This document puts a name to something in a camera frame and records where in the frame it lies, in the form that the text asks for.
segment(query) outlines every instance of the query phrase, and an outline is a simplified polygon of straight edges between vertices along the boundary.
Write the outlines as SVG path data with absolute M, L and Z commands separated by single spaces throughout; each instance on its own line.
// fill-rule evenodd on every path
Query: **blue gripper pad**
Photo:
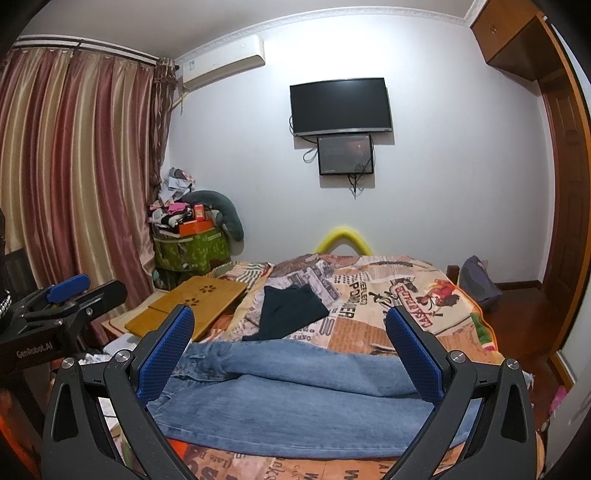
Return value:
M 183 308 L 139 368 L 136 395 L 144 406 L 162 393 L 193 335 L 194 326 L 193 312 L 189 307 Z
M 47 294 L 47 302 L 58 304 L 79 295 L 90 288 L 90 279 L 88 275 L 81 273 L 72 278 L 68 278 L 57 285 L 54 285 Z
M 413 385 L 424 401 L 437 405 L 443 399 L 443 374 L 400 312 L 389 310 L 386 333 L 402 360 Z

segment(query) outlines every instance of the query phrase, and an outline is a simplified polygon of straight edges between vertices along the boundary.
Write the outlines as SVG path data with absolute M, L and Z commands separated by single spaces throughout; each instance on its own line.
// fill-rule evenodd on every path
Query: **green storage box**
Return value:
M 175 272 L 205 275 L 230 261 L 230 245 L 219 228 L 182 238 L 154 236 L 156 266 Z

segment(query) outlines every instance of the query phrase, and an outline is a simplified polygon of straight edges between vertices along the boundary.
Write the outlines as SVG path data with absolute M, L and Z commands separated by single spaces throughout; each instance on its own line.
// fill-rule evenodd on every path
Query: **curtain rod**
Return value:
M 148 65 L 156 65 L 158 61 L 158 57 L 139 50 L 91 38 L 70 37 L 68 35 L 21 35 L 15 42 L 14 47 L 81 48 L 99 53 L 111 53 Z

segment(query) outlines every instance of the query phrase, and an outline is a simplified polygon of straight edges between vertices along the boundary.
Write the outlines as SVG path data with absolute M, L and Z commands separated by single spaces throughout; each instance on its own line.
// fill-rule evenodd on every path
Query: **yellow foam tube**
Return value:
M 351 230 L 350 228 L 347 228 L 344 226 L 340 226 L 340 227 L 332 230 L 331 233 L 329 233 L 328 236 L 324 240 L 322 240 L 322 243 L 316 249 L 316 253 L 317 254 L 327 253 L 328 249 L 337 240 L 340 240 L 341 238 L 346 238 L 352 244 L 354 244 L 355 249 L 357 250 L 357 253 L 359 255 L 373 255 L 370 247 L 368 246 L 367 243 L 365 243 L 365 240 L 363 240 L 363 238 L 361 238 L 361 235 L 359 235 L 354 230 Z

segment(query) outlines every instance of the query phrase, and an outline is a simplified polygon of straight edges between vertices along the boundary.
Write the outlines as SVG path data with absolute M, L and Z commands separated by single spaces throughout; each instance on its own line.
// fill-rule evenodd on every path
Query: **bed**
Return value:
M 234 314 L 222 316 L 203 341 L 237 341 L 258 329 L 263 287 L 309 283 L 329 307 L 329 316 L 288 338 L 336 352 L 395 355 L 384 328 L 384 315 L 400 299 L 415 320 L 448 349 L 473 361 L 500 364 L 493 330 L 482 312 L 440 270 L 409 257 L 337 257 L 310 254 L 268 264 L 234 262 L 209 275 L 249 283 Z M 198 478 L 207 480 L 355 480 L 381 476 L 395 459 L 297 460 L 241 455 L 170 440 Z M 452 466 L 462 445 L 448 451 L 438 471 Z M 538 437 L 538 474 L 544 449 Z

